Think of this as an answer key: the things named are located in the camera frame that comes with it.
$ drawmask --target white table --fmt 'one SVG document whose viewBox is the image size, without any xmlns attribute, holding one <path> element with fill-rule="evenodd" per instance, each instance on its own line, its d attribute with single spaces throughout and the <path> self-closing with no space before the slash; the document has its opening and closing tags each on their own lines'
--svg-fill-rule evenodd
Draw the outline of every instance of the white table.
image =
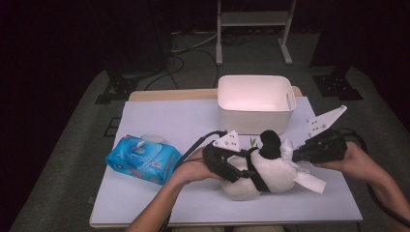
<svg viewBox="0 0 410 232">
<path fill-rule="evenodd" d="M 314 117 L 305 97 L 297 98 L 286 133 L 295 147 L 308 139 L 307 119 Z M 182 154 L 200 137 L 218 129 L 216 99 L 127 101 L 114 146 L 124 135 L 157 134 Z M 240 136 L 243 149 L 249 136 Z M 207 144 L 218 137 L 210 137 Z M 317 221 L 362 220 L 341 173 L 312 167 L 311 174 L 327 182 L 323 194 L 296 185 L 283 193 L 262 193 L 251 201 L 232 201 L 219 181 L 187 185 L 172 211 L 169 226 L 257 225 Z M 145 208 L 161 186 L 106 168 L 90 224 L 93 227 L 126 227 Z"/>
</svg>

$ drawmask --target dark background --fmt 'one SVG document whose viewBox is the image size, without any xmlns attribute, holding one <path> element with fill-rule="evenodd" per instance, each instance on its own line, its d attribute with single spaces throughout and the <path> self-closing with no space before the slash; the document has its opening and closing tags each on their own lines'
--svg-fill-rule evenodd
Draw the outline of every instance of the dark background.
<svg viewBox="0 0 410 232">
<path fill-rule="evenodd" d="M 289 1 L 224 0 L 227 11 L 285 10 Z M 299 0 L 292 32 L 321 30 L 313 66 L 370 76 L 410 129 L 409 4 Z M 0 1 L 0 230 L 7 231 L 93 78 L 124 65 L 163 69 L 169 32 L 215 30 L 217 1 Z"/>
</svg>

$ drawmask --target human arm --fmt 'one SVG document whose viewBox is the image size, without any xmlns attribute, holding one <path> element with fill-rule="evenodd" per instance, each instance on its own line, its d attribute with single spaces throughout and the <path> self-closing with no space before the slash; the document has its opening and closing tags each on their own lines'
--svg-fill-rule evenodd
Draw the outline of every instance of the human arm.
<svg viewBox="0 0 410 232">
<path fill-rule="evenodd" d="M 410 220 L 410 204 L 395 179 L 355 143 L 347 142 L 347 151 L 343 160 L 316 163 L 315 166 L 338 170 L 353 178 L 366 181 L 384 206 Z M 410 227 L 386 214 L 384 216 L 389 231 L 410 231 Z"/>
<path fill-rule="evenodd" d="M 148 206 L 135 218 L 127 232 L 158 232 L 168 218 L 182 188 L 190 182 L 220 179 L 201 161 L 202 148 L 196 150 L 172 174 Z"/>
</svg>

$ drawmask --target metal shelf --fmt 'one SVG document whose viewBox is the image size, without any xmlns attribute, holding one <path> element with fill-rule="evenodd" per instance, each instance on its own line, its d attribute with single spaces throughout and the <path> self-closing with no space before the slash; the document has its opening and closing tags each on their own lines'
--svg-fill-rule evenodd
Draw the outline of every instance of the metal shelf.
<svg viewBox="0 0 410 232">
<path fill-rule="evenodd" d="M 221 26 L 282 26 L 288 12 L 221 13 Z"/>
</svg>

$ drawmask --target black cable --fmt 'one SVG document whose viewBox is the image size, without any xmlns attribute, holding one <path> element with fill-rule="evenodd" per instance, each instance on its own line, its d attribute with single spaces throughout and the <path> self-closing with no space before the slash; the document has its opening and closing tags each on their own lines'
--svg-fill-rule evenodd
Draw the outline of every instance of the black cable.
<svg viewBox="0 0 410 232">
<path fill-rule="evenodd" d="M 179 89 L 179 85 L 178 83 L 175 81 L 174 75 L 173 73 L 169 72 L 169 68 L 167 65 L 165 65 L 165 71 L 166 73 L 169 75 L 169 77 L 171 78 L 172 82 L 174 83 L 174 86 L 176 89 Z"/>
<path fill-rule="evenodd" d="M 189 160 L 185 160 L 185 161 L 183 161 L 183 163 L 186 163 L 186 162 L 189 162 L 189 161 L 199 161 L 199 162 L 204 162 L 204 158 L 189 159 Z"/>
<path fill-rule="evenodd" d="M 176 71 L 174 71 L 174 72 L 169 72 L 168 69 L 167 69 L 168 74 L 159 76 L 159 77 L 155 78 L 154 80 L 152 80 L 150 83 L 147 84 L 147 86 L 145 86 L 144 91 L 148 90 L 148 88 L 149 88 L 152 84 L 154 84 L 155 82 L 157 82 L 158 80 L 160 80 L 160 79 L 162 79 L 162 78 L 164 78 L 164 77 L 173 75 L 174 73 L 179 72 L 179 71 L 185 66 L 184 60 L 181 59 L 180 57 L 172 56 L 172 58 L 175 58 L 175 59 L 180 60 L 180 61 L 182 62 L 181 67 L 178 68 L 178 70 L 176 70 Z"/>
<path fill-rule="evenodd" d="M 190 50 L 186 50 L 186 51 L 183 51 L 183 52 L 179 52 L 178 55 L 183 54 L 183 53 L 187 53 L 187 52 L 202 52 L 202 53 L 205 53 L 205 54 L 209 55 L 209 57 L 211 57 L 212 61 L 214 62 L 215 68 L 217 70 L 215 80 L 214 80 L 214 83 L 212 85 L 213 88 L 216 88 L 217 87 L 217 82 L 218 82 L 218 79 L 219 79 L 219 75 L 220 75 L 220 68 L 218 67 L 217 61 L 215 60 L 214 56 L 211 53 L 209 53 L 208 51 L 198 50 L 198 49 L 196 49 L 196 50 L 191 50 L 190 49 Z"/>
<path fill-rule="evenodd" d="M 367 151 L 367 145 L 365 143 L 365 140 L 358 134 L 356 133 L 354 130 L 351 129 L 341 129 L 341 130 L 346 130 L 349 131 L 348 133 L 345 133 L 345 136 L 353 136 L 355 138 L 357 138 L 359 140 L 359 143 L 362 146 L 362 149 L 368 154 Z M 373 202 L 389 217 L 395 219 L 396 221 L 400 222 L 401 224 L 407 226 L 410 228 L 410 220 L 400 216 L 399 214 L 397 214 L 396 212 L 394 212 L 393 210 L 391 210 L 390 208 L 386 207 L 376 196 L 376 194 L 374 193 L 373 188 L 369 185 L 367 185 L 367 190 L 368 193 L 370 194 L 371 199 L 373 200 Z"/>
<path fill-rule="evenodd" d="M 222 35 L 221 43 L 227 46 L 240 46 L 243 44 L 247 44 L 253 41 L 253 36 L 248 35 L 249 39 L 246 39 L 244 36 L 238 36 L 238 32 L 233 31 L 230 34 Z"/>
<path fill-rule="evenodd" d="M 190 31 L 188 32 L 189 35 L 194 35 L 197 37 L 205 37 L 208 38 L 210 35 L 215 35 L 217 32 L 216 31 L 207 31 L 207 32 L 194 32 L 194 31 Z"/>
<path fill-rule="evenodd" d="M 356 227 L 358 228 L 358 232 L 362 232 L 362 226 L 358 221 L 356 222 Z"/>
<path fill-rule="evenodd" d="M 195 151 L 195 150 L 199 147 L 199 145 L 201 145 L 201 144 L 205 141 L 206 138 L 208 138 L 209 136 L 214 135 L 214 134 L 217 134 L 219 137 L 222 137 L 222 136 L 226 135 L 226 131 L 215 130 L 215 131 L 209 132 L 209 133 L 207 133 L 206 135 L 200 137 L 200 138 L 184 153 L 184 155 L 178 160 L 178 162 L 177 162 L 177 164 L 175 165 L 173 171 L 175 171 L 182 163 L 184 163 L 184 162 L 186 162 L 186 161 L 189 161 L 189 160 L 186 160 L 186 159 L 190 156 L 190 154 L 191 154 L 193 151 Z M 192 161 L 200 161 L 200 160 L 203 160 L 203 159 L 192 159 Z M 164 232 L 164 231 L 165 231 L 166 227 L 168 226 L 169 219 L 171 218 L 171 214 L 172 214 L 172 211 L 169 213 L 168 218 L 167 218 L 167 219 L 165 220 L 165 222 L 163 223 L 163 225 L 162 225 L 162 227 L 161 227 L 161 229 L 160 229 L 160 232 Z"/>
<path fill-rule="evenodd" d="M 202 41 L 202 42 L 199 42 L 199 43 L 197 43 L 197 44 L 191 45 L 191 46 L 189 46 L 189 47 L 186 47 L 186 48 L 183 48 L 183 49 L 179 49 L 179 50 L 173 49 L 173 50 L 171 50 L 171 52 L 174 53 L 174 54 L 181 54 L 181 53 L 184 53 L 184 52 L 189 51 L 189 50 L 191 50 L 191 49 L 194 49 L 194 48 L 196 48 L 196 47 L 204 46 L 205 44 L 208 44 L 209 42 L 213 41 L 214 38 L 216 38 L 216 37 L 217 37 L 217 34 L 213 35 L 212 37 L 210 37 L 210 38 L 208 38 L 208 39 L 206 39 L 206 40 L 204 40 L 204 41 Z"/>
</svg>

